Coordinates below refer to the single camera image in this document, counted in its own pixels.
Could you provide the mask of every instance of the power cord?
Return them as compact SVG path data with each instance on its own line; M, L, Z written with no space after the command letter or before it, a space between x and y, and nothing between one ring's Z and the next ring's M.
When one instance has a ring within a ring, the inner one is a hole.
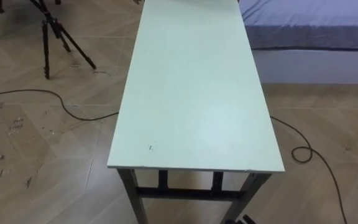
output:
M102 117L99 117L99 118L80 118L80 117L77 117L75 115L73 115L65 106L64 102L63 102L63 98L55 93L54 91L50 91L50 90L38 90L38 89L25 89L25 90L11 90L11 91L3 91L3 92L0 92L0 95L5 95L5 94L9 94L9 93L20 93L20 92L39 92L39 93L49 93L49 94L52 94L53 96L56 96L57 98L59 98L60 100L60 103L62 104L62 107L63 109L66 111L66 113L68 113L68 115L70 115L72 118L75 118L77 120L80 120L80 121L97 121L97 120L101 120L101 119L104 119L104 118L108 118L108 117L111 117L111 116L114 116L114 115L117 115L119 112L115 112L115 113L112 113L112 114L107 114L106 116L102 116Z
M60 100L60 103L62 104L62 107L63 109L66 111L66 113L68 113L71 117L75 118L75 119L78 119L80 121L97 121L97 120L101 120L101 119L104 119L104 118L108 118L108 117L111 117L111 116L114 116L114 115L117 115L119 114L119 112L115 112L115 113L112 113L112 114L107 114L106 116L102 116L102 117L99 117L99 118L80 118L80 117L77 117L75 115L73 115L71 112L69 112L63 102L63 99L61 98L61 96L53 91L50 91L50 90L39 90L39 89L25 89L25 90L11 90L11 91L2 91L0 92L0 95L5 95L5 94L9 94L9 93L19 93L19 92L41 92L41 93L48 93L48 94L52 94L54 96L56 96L57 98L59 98ZM292 159L299 162L300 164L306 164L308 163L312 158L313 158L313 153L315 153L317 156L320 157L320 159L326 164L327 168L328 168L328 171L329 173L331 174L331 177L333 178L333 181L334 181L334 184L335 184L335 188L336 188L336 192L337 192L337 196L338 196L338 199L339 199L339 206L341 208L341 213L342 213L342 217L343 217L343 220L344 220L344 223L347 224L347 219L346 219L346 216L345 216L345 212L344 212L344 209L343 209L343 204L342 204L342 197L341 197L341 193L339 191L339 187L338 187L338 183L336 181L336 178L335 178L335 175L331 169L331 167L328 165L326 159L316 150L314 150L312 147L311 147L311 144L309 142L309 140L299 131L297 130L296 128L294 128L293 126L291 126L290 124L287 124L286 122L278 119L278 118L275 118L273 116L270 116L270 118L272 120L275 120L275 121L278 121L279 123L281 124L284 124L285 126L291 128L292 130L296 131L306 142L307 146L298 146L294 149L292 149L291 151L291 156L292 156ZM306 149L309 151L309 156L307 159L299 159L296 157L295 155L295 152L299 149Z
M336 182L336 178L335 178L335 175L333 173L333 170L331 169L331 167L328 165L326 159L316 150L314 150L312 147L311 147L311 144L310 142L308 141L308 139L299 131L297 130L296 128L294 128L293 126L287 124L286 122L278 119L278 118L275 118L273 116L270 116L270 118L272 120L275 120L275 121L278 121L279 123L282 123L284 124L285 126L291 128L292 130L296 131L306 142L307 146L298 146L294 149L292 149L291 151L291 156L292 156L292 159L299 162L300 164L306 164L308 162L310 162L310 160L313 158L313 153L315 153L317 156L320 157L320 159L326 164L327 168L328 168L328 171L329 173L331 174L331 177L333 178L334 180L334 184L335 184L335 188L336 188L336 193L338 195L338 199L339 199L339 207L341 208L341 213L342 213L342 217L343 217L343 222L345 224L347 224L347 219L346 219L346 216L345 216L345 212L344 212L344 209L343 209L343 204L342 204L342 197L341 197L341 192L339 191L339 186L338 186L338 183ZM296 155L295 155L295 152L299 149L306 149L309 151L309 157L307 159L299 159L299 158L296 158Z

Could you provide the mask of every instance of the bed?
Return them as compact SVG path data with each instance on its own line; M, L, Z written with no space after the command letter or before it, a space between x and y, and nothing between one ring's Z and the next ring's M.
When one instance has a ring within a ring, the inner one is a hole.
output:
M260 79L358 83L358 1L241 0Z

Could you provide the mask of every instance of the tripod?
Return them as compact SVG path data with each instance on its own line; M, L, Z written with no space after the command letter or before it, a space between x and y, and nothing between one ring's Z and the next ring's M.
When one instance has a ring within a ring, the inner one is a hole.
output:
M42 21L42 37L44 42L44 57L45 57L45 66L44 66L44 73L46 79L50 79L49 76L49 39L48 39L48 25L53 30L55 37L60 39L63 42L63 47L67 52L71 52L70 47L68 46L66 38L74 45L74 47L79 51L82 57L87 61L87 63L93 68L96 69L96 65L92 62L92 60L82 51L80 46L73 40L71 35L66 31L66 29L62 26L61 23L57 21L56 18L52 17L51 13L48 11L44 0L30 0L32 4L34 4L45 16L45 20Z

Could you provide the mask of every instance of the floor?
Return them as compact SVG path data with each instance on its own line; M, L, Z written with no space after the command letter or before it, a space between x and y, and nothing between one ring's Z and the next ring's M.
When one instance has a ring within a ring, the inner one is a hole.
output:
M131 0L46 0L98 69L78 52L68 54L50 36L51 77L43 76L40 21L26 0L5 2L0 15L0 91L53 90L70 111L95 118L119 110L141 7ZM337 177L349 223L358 223L358 85L264 85L272 115L296 126L327 159ZM116 118L81 122L42 93L0 96L0 223L135 224L121 180L106 160ZM343 223L327 168L314 157L305 165L291 149L305 143L273 123L286 172L274 175L244 213L258 224ZM153 186L157 173L138 170ZM245 174L227 174L238 189ZM173 187L208 188L211 173L175 171ZM218 224L222 202L145 200L151 224Z

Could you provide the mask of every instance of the blue bedsheet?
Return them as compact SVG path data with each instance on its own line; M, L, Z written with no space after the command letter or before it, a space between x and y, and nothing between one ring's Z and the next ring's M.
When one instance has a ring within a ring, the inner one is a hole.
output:
M358 49L357 0L241 0L253 49Z

